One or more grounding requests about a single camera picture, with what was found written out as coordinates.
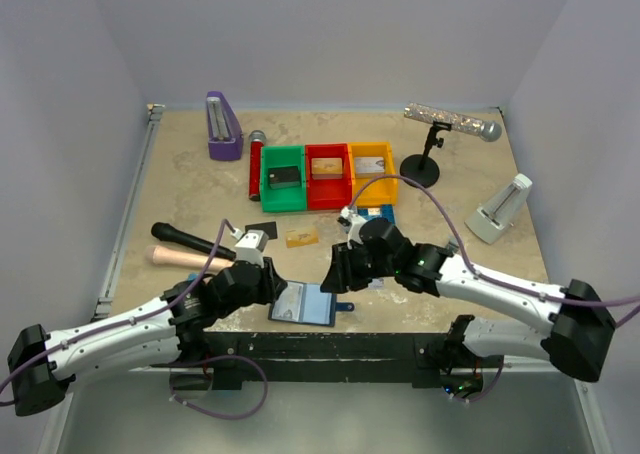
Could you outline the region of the navy blue card holder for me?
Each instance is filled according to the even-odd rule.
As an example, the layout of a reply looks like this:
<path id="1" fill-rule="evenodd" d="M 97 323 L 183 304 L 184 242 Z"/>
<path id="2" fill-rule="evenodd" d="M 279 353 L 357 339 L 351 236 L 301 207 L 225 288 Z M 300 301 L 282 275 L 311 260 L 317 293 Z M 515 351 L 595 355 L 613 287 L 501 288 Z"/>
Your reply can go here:
<path id="1" fill-rule="evenodd" d="M 336 294 L 325 293 L 320 290 L 319 284 L 300 283 L 304 285 L 302 305 L 297 321 L 280 321 L 271 317 L 273 304 L 270 306 L 268 319 L 274 322 L 283 322 L 300 325 L 334 327 L 338 312 L 353 313 L 355 305 L 351 302 L 339 302 Z"/>

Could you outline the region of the gold card from holder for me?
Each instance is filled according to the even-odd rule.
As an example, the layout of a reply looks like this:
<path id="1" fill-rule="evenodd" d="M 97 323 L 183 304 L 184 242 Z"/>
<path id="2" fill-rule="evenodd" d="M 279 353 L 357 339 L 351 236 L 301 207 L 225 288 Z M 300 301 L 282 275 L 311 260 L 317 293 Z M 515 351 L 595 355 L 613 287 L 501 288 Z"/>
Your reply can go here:
<path id="1" fill-rule="evenodd" d="M 318 231 L 314 226 L 290 229 L 285 233 L 287 248 L 304 247 L 319 242 Z"/>

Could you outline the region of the black VIP card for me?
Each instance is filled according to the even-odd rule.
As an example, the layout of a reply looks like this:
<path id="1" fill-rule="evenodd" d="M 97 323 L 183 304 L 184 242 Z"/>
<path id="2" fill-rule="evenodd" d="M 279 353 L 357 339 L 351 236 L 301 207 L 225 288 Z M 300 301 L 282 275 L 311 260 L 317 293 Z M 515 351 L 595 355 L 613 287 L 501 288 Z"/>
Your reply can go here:
<path id="1" fill-rule="evenodd" d="M 246 231 L 257 230 L 264 232 L 270 240 L 276 240 L 278 238 L 278 228 L 275 221 L 259 222 L 247 224 L 245 226 Z"/>

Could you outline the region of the silver VIP card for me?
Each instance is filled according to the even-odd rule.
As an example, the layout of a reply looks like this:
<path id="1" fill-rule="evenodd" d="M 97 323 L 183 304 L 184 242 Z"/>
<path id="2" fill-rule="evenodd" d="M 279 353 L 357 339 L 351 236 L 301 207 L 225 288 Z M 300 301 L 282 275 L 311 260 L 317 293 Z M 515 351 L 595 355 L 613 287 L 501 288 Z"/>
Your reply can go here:
<path id="1" fill-rule="evenodd" d="M 384 288 L 384 280 L 382 278 L 372 279 L 369 287 L 371 289 L 383 289 Z"/>

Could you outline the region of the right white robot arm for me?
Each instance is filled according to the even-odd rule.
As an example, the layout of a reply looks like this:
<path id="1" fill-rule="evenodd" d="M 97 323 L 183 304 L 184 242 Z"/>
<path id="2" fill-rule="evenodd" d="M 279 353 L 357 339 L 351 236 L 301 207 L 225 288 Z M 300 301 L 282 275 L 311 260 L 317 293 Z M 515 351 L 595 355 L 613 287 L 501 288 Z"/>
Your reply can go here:
<path id="1" fill-rule="evenodd" d="M 460 254 L 412 243 L 383 218 L 349 230 L 331 250 L 324 292 L 344 294 L 390 277 L 410 292 L 462 300 L 504 315 L 502 321 L 463 317 L 451 329 L 447 358 L 458 366 L 491 356 L 549 362 L 561 373 L 594 383 L 601 377 L 616 323 L 595 289 L 573 279 L 566 286 L 519 279 L 471 267 Z"/>

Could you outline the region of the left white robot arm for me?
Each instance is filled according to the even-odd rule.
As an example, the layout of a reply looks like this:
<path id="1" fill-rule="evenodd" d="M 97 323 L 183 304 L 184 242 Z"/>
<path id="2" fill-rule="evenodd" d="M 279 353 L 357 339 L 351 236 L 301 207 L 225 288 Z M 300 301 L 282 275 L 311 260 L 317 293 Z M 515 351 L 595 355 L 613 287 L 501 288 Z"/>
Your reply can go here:
<path id="1" fill-rule="evenodd" d="M 29 326 L 12 346 L 1 386 L 11 388 L 15 414 L 26 417 L 56 406 L 74 383 L 111 367 L 195 366 L 207 354 L 206 328 L 240 308 L 275 302 L 286 287 L 272 260 L 262 266 L 236 261 L 101 321 L 51 332 Z"/>

